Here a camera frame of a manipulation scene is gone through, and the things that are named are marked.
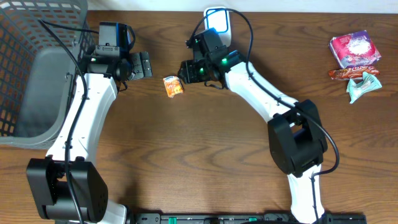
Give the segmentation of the orange tissue pack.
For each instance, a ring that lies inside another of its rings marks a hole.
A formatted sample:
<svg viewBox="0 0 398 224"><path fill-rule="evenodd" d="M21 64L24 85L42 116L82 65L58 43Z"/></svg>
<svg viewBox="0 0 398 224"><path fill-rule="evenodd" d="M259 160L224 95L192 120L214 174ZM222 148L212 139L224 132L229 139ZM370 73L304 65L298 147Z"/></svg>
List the orange tissue pack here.
<svg viewBox="0 0 398 224"><path fill-rule="evenodd" d="M165 77L163 78L163 83L169 98L173 98L175 95L182 94L184 92L183 85L177 76Z"/></svg>

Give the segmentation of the red purple snack package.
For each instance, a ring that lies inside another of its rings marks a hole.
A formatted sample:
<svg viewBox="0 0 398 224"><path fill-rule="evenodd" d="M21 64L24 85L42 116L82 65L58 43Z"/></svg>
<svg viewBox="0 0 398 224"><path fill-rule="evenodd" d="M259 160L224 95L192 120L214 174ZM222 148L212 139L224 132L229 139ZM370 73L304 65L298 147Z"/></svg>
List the red purple snack package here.
<svg viewBox="0 0 398 224"><path fill-rule="evenodd" d="M333 37L328 46L340 68L374 65L382 57L367 30Z"/></svg>

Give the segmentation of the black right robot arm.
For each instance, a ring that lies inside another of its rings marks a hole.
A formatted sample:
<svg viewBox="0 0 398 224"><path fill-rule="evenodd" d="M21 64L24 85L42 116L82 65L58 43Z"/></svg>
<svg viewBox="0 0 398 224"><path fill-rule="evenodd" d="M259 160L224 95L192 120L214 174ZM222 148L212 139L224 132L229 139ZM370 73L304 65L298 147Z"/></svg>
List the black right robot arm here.
<svg viewBox="0 0 398 224"><path fill-rule="evenodd" d="M292 215L300 223L319 221L325 213L319 176L328 144L315 104L282 93L237 51L185 60L177 75L186 84L220 81L254 108L267 124L271 157L287 175Z"/></svg>

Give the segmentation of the teal snack packet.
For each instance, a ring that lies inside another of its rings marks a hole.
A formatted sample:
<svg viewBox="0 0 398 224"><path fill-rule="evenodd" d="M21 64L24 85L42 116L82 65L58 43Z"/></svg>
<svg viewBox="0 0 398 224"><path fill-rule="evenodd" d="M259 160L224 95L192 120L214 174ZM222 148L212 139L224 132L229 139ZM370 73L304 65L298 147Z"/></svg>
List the teal snack packet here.
<svg viewBox="0 0 398 224"><path fill-rule="evenodd" d="M378 90L380 88L382 88L382 84L375 75L363 72L363 80L361 82L356 83L353 79L349 80L346 92L349 94L350 104L353 104L365 93Z"/></svg>

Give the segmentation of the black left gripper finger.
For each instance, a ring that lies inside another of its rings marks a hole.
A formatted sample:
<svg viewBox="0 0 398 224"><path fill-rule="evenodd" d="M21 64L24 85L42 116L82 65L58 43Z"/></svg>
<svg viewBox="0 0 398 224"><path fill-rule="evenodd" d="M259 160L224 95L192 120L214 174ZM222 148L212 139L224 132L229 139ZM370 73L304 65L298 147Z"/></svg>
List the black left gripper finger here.
<svg viewBox="0 0 398 224"><path fill-rule="evenodd" d="M141 64L142 64L142 71L145 78L152 77L152 67L150 64L150 58L148 52L141 52Z"/></svg>
<svg viewBox="0 0 398 224"><path fill-rule="evenodd" d="M144 72L142 68L142 61L141 61L141 56L139 53L131 53L130 55L130 61L132 64L132 73L131 77L129 78L130 80L138 80L144 77Z"/></svg>

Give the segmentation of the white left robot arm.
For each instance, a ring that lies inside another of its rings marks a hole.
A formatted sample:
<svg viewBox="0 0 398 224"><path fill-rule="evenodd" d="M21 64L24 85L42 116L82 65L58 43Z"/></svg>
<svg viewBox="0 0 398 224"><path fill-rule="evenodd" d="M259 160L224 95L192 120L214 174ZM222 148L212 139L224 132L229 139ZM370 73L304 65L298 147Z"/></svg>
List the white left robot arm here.
<svg viewBox="0 0 398 224"><path fill-rule="evenodd" d="M83 78L59 135L45 158L31 159L26 169L35 206L41 218L57 223L133 223L130 209L109 199L96 153L120 84L152 76L149 54L97 46L79 68Z"/></svg>

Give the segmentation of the dark red snack packet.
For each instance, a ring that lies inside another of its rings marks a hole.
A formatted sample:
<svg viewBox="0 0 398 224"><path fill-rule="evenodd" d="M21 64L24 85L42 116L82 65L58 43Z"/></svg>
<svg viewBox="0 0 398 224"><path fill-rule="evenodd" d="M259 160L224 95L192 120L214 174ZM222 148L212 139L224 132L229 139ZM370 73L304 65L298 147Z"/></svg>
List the dark red snack packet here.
<svg viewBox="0 0 398 224"><path fill-rule="evenodd" d="M350 79L362 80L364 72L369 73L371 75L380 74L380 71L376 67L366 65L366 66L349 67L339 70L330 70L328 72L328 75L332 80L350 80Z"/></svg>

